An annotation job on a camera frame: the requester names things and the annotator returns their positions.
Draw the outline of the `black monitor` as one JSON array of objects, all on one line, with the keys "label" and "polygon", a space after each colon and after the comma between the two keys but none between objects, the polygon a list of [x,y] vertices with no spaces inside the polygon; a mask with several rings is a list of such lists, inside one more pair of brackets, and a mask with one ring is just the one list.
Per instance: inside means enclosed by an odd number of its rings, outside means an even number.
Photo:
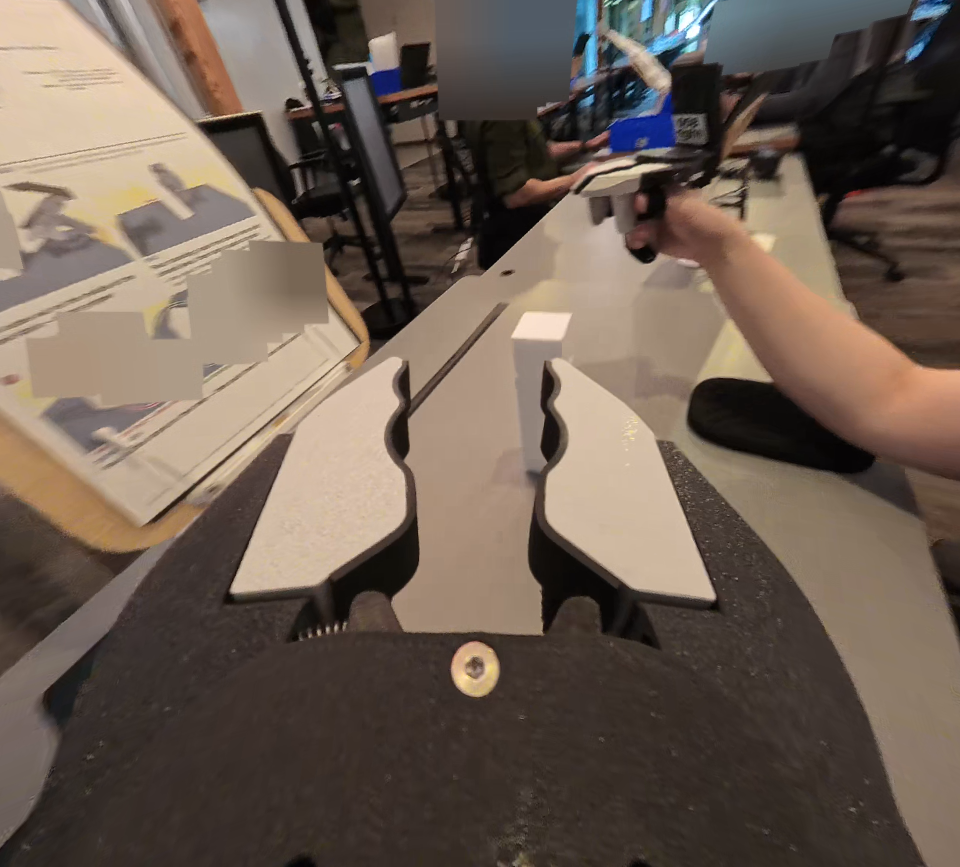
[{"label": "black monitor", "polygon": [[287,206],[296,200],[290,165],[273,141],[262,112],[207,116],[196,125],[250,189],[263,189]]}]

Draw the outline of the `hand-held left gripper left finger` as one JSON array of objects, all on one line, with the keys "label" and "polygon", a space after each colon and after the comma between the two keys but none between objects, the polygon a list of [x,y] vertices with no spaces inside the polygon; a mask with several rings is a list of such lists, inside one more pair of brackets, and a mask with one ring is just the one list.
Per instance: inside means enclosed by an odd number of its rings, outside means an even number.
[{"label": "hand-held left gripper left finger", "polygon": [[345,625],[354,599],[395,597],[419,566],[410,370],[390,357],[295,429],[228,589],[237,603],[304,600]]}]

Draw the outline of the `black mesh wrist rest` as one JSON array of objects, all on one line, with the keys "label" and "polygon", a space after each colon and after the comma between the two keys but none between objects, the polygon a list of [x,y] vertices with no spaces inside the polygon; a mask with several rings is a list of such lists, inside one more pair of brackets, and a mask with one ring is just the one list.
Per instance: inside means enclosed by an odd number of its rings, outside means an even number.
[{"label": "black mesh wrist rest", "polygon": [[824,428],[771,383],[710,378],[690,394],[689,430],[714,446],[841,476],[862,474],[876,456]]}]

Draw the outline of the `black floor stand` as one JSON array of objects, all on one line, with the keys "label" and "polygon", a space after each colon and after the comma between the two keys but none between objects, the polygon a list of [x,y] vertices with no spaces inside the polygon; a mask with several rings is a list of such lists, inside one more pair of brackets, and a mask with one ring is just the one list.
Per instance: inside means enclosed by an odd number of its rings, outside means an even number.
[{"label": "black floor stand", "polygon": [[384,277],[380,273],[378,258],[375,254],[375,245],[368,236],[364,221],[356,206],[354,189],[351,187],[344,154],[335,137],[330,131],[321,99],[316,88],[314,76],[310,68],[306,52],[301,44],[296,25],[286,0],[272,0],[282,23],[288,45],[291,48],[296,67],[303,83],[307,100],[312,109],[314,120],[318,121],[323,140],[332,161],[335,176],[344,201],[349,219],[354,226],[356,235],[363,250],[368,272],[371,274],[377,292],[377,302],[362,311],[367,331],[372,338],[388,340],[403,330],[416,315],[416,304],[407,286],[402,286],[399,297],[392,297],[387,289]]}]

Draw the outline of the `wooden top desk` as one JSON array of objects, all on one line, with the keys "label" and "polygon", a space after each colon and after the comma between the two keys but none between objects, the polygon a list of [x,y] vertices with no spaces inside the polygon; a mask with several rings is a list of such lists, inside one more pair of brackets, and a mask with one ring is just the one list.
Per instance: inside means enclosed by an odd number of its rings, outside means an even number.
[{"label": "wooden top desk", "polygon": [[466,226],[461,200],[466,196],[467,171],[460,162],[446,126],[439,118],[437,85],[428,83],[415,88],[405,88],[394,93],[376,95],[374,99],[378,102],[381,116],[387,124],[397,125],[407,121],[418,121],[421,124],[431,172],[437,172],[434,164],[434,154],[437,153],[445,174],[443,185],[440,185],[437,178],[434,179],[434,196],[449,203],[453,226],[448,230],[464,232]]}]

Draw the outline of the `white document stand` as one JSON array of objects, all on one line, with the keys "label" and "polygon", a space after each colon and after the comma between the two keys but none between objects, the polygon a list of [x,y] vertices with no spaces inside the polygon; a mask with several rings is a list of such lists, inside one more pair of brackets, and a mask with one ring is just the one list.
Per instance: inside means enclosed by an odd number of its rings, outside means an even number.
[{"label": "white document stand", "polygon": [[741,153],[736,153],[735,148],[748,132],[765,98],[765,94],[756,95],[747,105],[738,106],[727,118],[720,154],[721,163],[717,169],[717,182],[720,185],[727,184],[727,187],[711,198],[714,206],[735,213],[743,222],[747,220],[753,156],[758,149],[748,145],[741,149]]}]

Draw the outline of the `black office chair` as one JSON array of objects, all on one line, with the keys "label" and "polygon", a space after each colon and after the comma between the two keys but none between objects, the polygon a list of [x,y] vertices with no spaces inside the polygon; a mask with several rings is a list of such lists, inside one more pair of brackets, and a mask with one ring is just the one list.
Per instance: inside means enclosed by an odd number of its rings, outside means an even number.
[{"label": "black office chair", "polygon": [[326,266],[338,277],[338,260],[342,254],[348,249],[359,249],[361,243],[355,231],[346,232],[335,224],[335,221],[348,224],[350,217],[330,151],[319,149],[304,153],[289,163],[286,171],[293,189],[289,208],[298,222],[316,219],[326,225],[327,237],[321,245]]}]

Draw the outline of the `wooden document board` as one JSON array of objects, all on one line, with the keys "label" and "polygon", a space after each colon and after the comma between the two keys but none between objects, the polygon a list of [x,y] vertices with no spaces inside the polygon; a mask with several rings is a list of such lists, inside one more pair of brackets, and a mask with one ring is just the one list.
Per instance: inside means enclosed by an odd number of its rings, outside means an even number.
[{"label": "wooden document board", "polygon": [[371,337],[366,322],[330,269],[326,269],[326,289],[330,308],[352,331],[357,346],[338,368],[271,420],[224,463],[227,472],[217,482],[214,492],[202,495],[192,491],[158,519],[144,526],[135,525],[2,417],[2,494],[30,507],[61,534],[88,549],[112,554],[133,553],[179,537],[272,441],[292,433],[368,358]]}]

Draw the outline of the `wooden post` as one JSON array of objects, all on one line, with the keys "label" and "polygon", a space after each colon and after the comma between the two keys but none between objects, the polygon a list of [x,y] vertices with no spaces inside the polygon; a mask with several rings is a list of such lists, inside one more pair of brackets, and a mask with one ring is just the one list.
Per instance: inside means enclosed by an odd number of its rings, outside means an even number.
[{"label": "wooden post", "polygon": [[200,105],[213,117],[244,110],[198,0],[151,0]]}]

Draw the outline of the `printed instruction sheet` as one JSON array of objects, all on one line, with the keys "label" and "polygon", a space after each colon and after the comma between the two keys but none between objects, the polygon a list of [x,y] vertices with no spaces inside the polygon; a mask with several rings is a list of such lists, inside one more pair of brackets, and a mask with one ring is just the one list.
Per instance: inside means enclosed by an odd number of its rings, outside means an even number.
[{"label": "printed instruction sheet", "polygon": [[65,0],[2,0],[2,416],[135,526],[359,347],[323,250]]}]

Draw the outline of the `dark display panel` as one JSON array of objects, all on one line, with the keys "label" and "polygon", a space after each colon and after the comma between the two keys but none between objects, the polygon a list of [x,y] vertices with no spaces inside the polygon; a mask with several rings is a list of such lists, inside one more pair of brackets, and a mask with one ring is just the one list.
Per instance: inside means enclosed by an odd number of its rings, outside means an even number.
[{"label": "dark display panel", "polygon": [[337,79],[343,124],[371,192],[370,204],[390,226],[407,200],[407,190],[372,81],[360,63],[338,67]]}]

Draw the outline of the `person's right forearm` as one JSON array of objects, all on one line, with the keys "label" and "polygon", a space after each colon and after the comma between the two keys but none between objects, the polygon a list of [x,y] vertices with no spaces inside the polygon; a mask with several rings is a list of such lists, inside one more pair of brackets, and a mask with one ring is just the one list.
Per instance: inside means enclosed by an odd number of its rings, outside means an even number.
[{"label": "person's right forearm", "polygon": [[763,369],[808,415],[876,457],[958,480],[957,369],[911,360],[743,230],[699,260]]}]

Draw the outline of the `person's right hand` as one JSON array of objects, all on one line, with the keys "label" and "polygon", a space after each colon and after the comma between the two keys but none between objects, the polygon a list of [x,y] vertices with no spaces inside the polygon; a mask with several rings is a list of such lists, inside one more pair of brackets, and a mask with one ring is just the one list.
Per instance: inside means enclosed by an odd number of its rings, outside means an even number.
[{"label": "person's right hand", "polygon": [[710,265],[742,234],[742,224],[708,203],[699,190],[673,187],[639,193],[625,244],[631,251]]}]

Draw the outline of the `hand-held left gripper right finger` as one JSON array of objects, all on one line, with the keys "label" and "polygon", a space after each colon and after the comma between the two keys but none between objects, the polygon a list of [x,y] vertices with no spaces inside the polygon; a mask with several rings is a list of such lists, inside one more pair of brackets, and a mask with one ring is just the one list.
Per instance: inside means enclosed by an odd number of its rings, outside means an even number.
[{"label": "hand-held left gripper right finger", "polygon": [[544,364],[544,468],[529,567],[544,631],[586,598],[605,634],[652,633],[644,605],[711,610],[716,589],[651,428],[569,361]]}]

